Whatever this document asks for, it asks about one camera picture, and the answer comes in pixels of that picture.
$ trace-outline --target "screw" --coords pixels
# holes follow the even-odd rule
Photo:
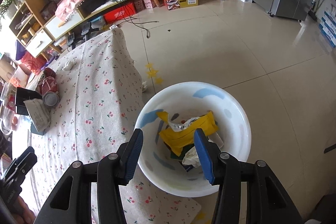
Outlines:
[[[81,166],[81,162],[80,161],[75,161],[73,164],[72,164],[72,167],[73,168],[78,168]]]
[[[110,160],[115,160],[115,159],[117,159],[118,158],[118,154],[117,153],[111,153],[110,155],[109,155],[109,159]]]
[[[266,163],[265,163],[263,160],[258,160],[258,161],[257,161],[257,164],[258,164],[260,167],[265,167],[265,166],[266,166]]]
[[[219,156],[223,160],[227,160],[228,158],[230,158],[230,155],[228,153],[225,153],[225,152],[220,153]]]

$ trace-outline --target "yellow snack wrapper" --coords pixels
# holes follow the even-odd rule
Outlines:
[[[157,112],[157,116],[164,122],[168,123],[168,113],[165,111]],[[188,144],[194,143],[194,132],[197,128],[201,128],[205,136],[211,135],[218,130],[218,126],[215,124],[212,111],[206,115],[199,117],[189,127],[180,131],[174,132],[170,127],[161,130],[159,135],[163,141],[171,148],[171,150],[180,156],[182,148]]]

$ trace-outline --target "trash in bowl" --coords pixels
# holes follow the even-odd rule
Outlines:
[[[216,143],[219,148],[224,145],[217,134],[218,126],[211,111],[206,115],[193,117],[181,123],[172,123],[169,114],[165,111],[156,114],[169,125],[161,130],[159,135],[170,150],[171,159],[178,160],[187,172],[194,167],[201,166],[194,147],[194,132],[197,128],[201,128],[208,140]]]

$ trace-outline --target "yellow star sticker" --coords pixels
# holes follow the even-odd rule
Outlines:
[[[147,74],[148,74],[148,78],[151,78],[151,77],[156,77],[156,74],[158,73],[158,70],[151,70],[151,71],[147,71]]]
[[[196,216],[195,219],[196,220],[201,220],[205,218],[205,213],[203,213],[202,211],[200,211]]]
[[[145,65],[146,68],[148,69],[152,69],[153,68],[153,63],[148,63],[147,65]]]
[[[162,79],[161,77],[157,77],[157,78],[155,79],[155,84],[161,85],[162,82],[163,82],[163,79]]]

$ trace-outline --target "white drawer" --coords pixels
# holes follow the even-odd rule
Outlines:
[[[44,48],[46,48],[52,39],[47,35],[44,30],[40,30],[36,33],[35,37],[29,42],[26,50],[34,57],[37,57]]]
[[[81,21],[81,16],[77,11],[75,11],[63,26],[59,27],[58,25],[61,23],[61,20],[58,17],[54,17],[45,26],[45,28],[47,28],[47,30],[53,35],[55,40],[57,40],[62,34],[76,26]]]

